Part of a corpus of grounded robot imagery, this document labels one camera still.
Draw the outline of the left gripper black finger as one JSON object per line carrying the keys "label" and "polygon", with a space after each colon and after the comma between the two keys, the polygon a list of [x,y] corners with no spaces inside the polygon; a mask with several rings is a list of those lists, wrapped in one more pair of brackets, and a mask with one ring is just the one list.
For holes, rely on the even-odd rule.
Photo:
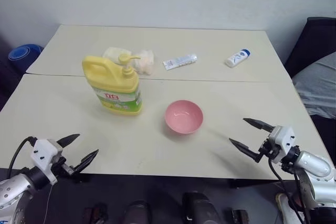
{"label": "left gripper black finger", "polygon": [[95,150],[88,155],[86,155],[80,162],[79,165],[73,168],[73,174],[81,173],[85,168],[87,168],[91,162],[95,159],[96,155],[99,153],[99,150]]}
{"label": "left gripper black finger", "polygon": [[66,146],[70,145],[76,138],[78,138],[80,134],[72,134],[68,135],[66,137],[61,138],[58,140],[58,144],[62,147],[65,148]]}

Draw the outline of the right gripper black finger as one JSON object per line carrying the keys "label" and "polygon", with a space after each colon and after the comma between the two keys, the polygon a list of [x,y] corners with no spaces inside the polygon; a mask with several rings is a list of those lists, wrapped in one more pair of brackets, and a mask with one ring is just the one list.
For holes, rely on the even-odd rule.
{"label": "right gripper black finger", "polygon": [[274,129],[274,127],[270,124],[267,124],[261,120],[256,120],[256,119],[251,119],[251,118],[243,118],[243,120],[253,127],[260,129],[260,130],[265,130],[269,133],[271,133]]}
{"label": "right gripper black finger", "polygon": [[231,139],[231,138],[229,138],[229,140],[240,152],[242,152],[243,154],[250,157],[256,163],[260,162],[260,160],[263,156],[261,153],[255,153],[255,152],[251,151],[248,146],[244,145],[243,143],[241,143],[239,141],[236,141],[236,140]]}

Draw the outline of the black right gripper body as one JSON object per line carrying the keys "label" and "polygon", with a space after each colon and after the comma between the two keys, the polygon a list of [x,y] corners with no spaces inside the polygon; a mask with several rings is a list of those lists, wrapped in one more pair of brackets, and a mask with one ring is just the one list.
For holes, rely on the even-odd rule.
{"label": "black right gripper body", "polygon": [[273,162],[280,161],[280,145],[276,144],[275,139],[268,135],[259,148],[259,161],[265,156]]}

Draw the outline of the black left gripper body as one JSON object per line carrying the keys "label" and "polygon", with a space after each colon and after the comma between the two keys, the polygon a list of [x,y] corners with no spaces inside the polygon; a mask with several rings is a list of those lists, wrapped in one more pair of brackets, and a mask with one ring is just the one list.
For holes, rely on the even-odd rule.
{"label": "black left gripper body", "polygon": [[76,176],[78,171],[73,166],[66,164],[66,158],[61,157],[57,162],[53,164],[53,174],[57,178],[70,178]]}

